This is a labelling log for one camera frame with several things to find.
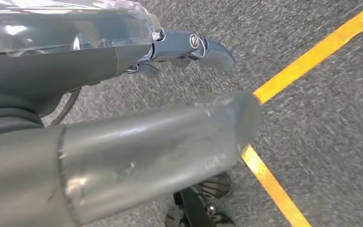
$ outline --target orange tape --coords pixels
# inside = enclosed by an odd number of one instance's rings
[[[251,146],[243,160],[293,227],[311,226]]]
[[[363,32],[363,11],[276,74],[258,88],[254,95],[262,104],[267,102],[361,32]]]
[[[361,32],[363,11],[258,88],[254,95],[261,104],[266,103]],[[246,149],[242,158],[290,224],[293,227],[310,227],[304,215],[251,146]]]

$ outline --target gray carpet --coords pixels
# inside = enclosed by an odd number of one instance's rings
[[[65,123],[172,105],[212,91],[254,91],[363,10],[359,0],[162,0],[165,28],[196,30],[235,55],[234,71],[168,63],[156,79],[124,75],[82,91]],[[159,10],[159,0],[145,6]],[[363,227],[363,33],[264,105],[254,148],[314,227]],[[55,114],[46,118],[52,119]],[[237,227],[289,223],[255,176],[238,163],[218,209]],[[93,223],[160,227],[171,196]]]

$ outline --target power cord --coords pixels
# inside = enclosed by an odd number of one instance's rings
[[[63,121],[63,119],[68,115],[70,110],[73,108],[74,104],[76,103],[76,100],[78,99],[78,96],[80,95],[81,88],[78,88],[71,92],[70,98],[68,99],[68,102],[66,103],[65,107],[63,108],[62,112],[51,122],[49,126],[55,126],[58,125],[60,122]]]

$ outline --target yellow floor marking line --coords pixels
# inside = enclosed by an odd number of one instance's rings
[[[266,103],[361,32],[363,32],[363,11],[276,74],[258,88],[254,95],[261,104]],[[310,227],[307,219],[251,146],[245,150],[242,158],[292,227]]]
[[[251,146],[243,160],[293,227],[311,226]]]

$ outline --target metal tube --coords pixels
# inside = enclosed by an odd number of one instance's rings
[[[70,126],[60,160],[74,216],[87,224],[212,177],[239,160],[259,124],[257,99],[230,92]]]
[[[75,227],[234,165],[260,125],[249,93],[0,135],[0,227]]]

